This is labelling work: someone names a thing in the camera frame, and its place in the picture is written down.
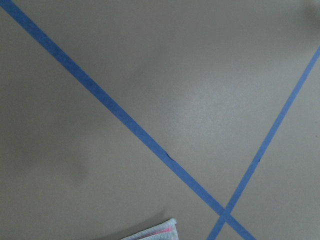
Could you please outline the pink towel with grey edge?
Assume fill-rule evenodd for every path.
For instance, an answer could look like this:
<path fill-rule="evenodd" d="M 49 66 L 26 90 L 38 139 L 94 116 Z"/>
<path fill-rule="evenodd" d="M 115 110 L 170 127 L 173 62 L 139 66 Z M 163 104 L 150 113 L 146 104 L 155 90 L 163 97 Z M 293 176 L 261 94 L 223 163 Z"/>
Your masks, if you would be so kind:
<path fill-rule="evenodd" d="M 171 218 L 161 224 L 127 236 L 122 240 L 178 240 L 177 220 Z"/>

